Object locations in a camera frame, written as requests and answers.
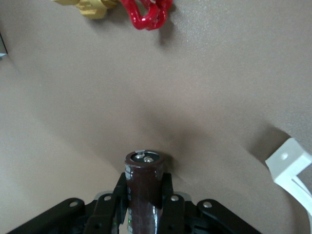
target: red plastic object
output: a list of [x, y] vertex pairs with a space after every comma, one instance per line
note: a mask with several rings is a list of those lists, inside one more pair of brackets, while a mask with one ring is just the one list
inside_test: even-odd
[[140, 0], [148, 10], [144, 16], [140, 14], [135, 0], [120, 0], [126, 8], [130, 20], [136, 29], [153, 30], [160, 28], [166, 21], [168, 9], [173, 0]]

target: beige surface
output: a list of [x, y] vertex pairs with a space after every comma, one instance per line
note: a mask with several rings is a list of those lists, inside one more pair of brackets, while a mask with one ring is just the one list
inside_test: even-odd
[[312, 151], [312, 2], [175, 0], [159, 31], [118, 6], [100, 21], [49, 0], [0, 0], [0, 233], [114, 188], [124, 157], [170, 153], [174, 186], [265, 234], [307, 234], [263, 161]]

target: metal screw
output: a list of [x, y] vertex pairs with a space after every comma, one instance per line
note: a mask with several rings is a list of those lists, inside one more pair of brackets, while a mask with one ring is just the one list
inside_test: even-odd
[[152, 159], [151, 157], [145, 157], [144, 158], [144, 162], [153, 162], [154, 161], [154, 159]]
[[77, 206], [78, 205], [78, 202], [77, 201], [73, 201], [69, 204], [69, 207], [74, 207], [74, 206]]
[[208, 202], [208, 201], [205, 201], [205, 202], [203, 203], [203, 206], [204, 206], [205, 208], [211, 208], [211, 207], [212, 207], [212, 204], [211, 204], [210, 202]]
[[173, 195], [173, 196], [171, 196], [171, 201], [178, 201], [179, 200], [179, 197], [178, 196], [176, 196], [176, 195]]
[[144, 153], [142, 153], [142, 154], [137, 154], [137, 155], [136, 155], [136, 159], [141, 159], [141, 158], [143, 158], [144, 156], [145, 156]]
[[109, 201], [110, 199], [112, 199], [111, 196], [106, 196], [106, 197], [104, 197], [104, 201]]

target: white plastic part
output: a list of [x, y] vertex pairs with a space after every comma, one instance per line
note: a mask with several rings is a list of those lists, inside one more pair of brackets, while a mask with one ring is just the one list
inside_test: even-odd
[[312, 156], [294, 138], [290, 138], [265, 162], [274, 182], [290, 193], [307, 210], [312, 234], [312, 195], [297, 177], [312, 164]]

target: black plastic part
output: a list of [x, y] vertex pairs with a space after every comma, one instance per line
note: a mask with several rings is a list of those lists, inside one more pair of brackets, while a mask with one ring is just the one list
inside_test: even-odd
[[84, 202], [78, 198], [67, 199], [52, 207], [8, 234], [47, 234], [69, 230], [75, 219], [85, 214]]
[[171, 195], [164, 201], [162, 216], [158, 225], [157, 234], [184, 233], [184, 199], [179, 195], [178, 200], [171, 200]]
[[[175, 195], [170, 173], [163, 174], [162, 198], [157, 234], [260, 234], [215, 200], [203, 200], [196, 206]], [[204, 202], [211, 206], [205, 208]], [[8, 234], [118, 234], [127, 208], [127, 184], [122, 173], [112, 194], [88, 205], [78, 198], [67, 199]]]
[[[204, 202], [211, 204], [210, 208], [203, 206]], [[206, 199], [197, 204], [197, 209], [202, 217], [215, 224], [217, 227], [222, 227], [231, 234], [260, 234], [255, 228], [246, 223], [243, 219], [235, 215], [232, 211], [222, 206], [219, 202]]]

